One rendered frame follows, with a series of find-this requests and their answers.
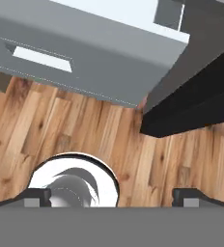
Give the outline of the grey fridge drawer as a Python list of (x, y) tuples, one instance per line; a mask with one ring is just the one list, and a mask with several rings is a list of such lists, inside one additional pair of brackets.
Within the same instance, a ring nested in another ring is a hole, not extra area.
[[(189, 34), (154, 20), (157, 0), (0, 0), (0, 71), (135, 107), (178, 61)], [(70, 61), (15, 58), (5, 43)]]

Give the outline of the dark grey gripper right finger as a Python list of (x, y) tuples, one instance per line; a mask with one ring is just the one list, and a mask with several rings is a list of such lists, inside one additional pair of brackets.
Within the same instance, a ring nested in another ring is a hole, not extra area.
[(210, 198), (197, 188), (174, 188), (172, 190), (172, 198), (172, 206), (224, 206), (224, 202)]

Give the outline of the dark grey fridge body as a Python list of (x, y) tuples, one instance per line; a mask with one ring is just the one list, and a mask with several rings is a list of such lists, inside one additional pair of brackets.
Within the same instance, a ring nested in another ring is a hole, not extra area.
[(224, 0), (176, 1), (190, 38), (147, 98), (140, 132), (157, 138), (224, 123)]

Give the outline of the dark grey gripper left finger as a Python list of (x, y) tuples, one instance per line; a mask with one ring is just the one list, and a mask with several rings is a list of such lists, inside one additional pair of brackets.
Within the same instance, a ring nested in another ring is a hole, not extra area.
[(28, 188), (14, 198), (1, 201), (0, 206), (51, 207), (50, 197), (47, 188)]

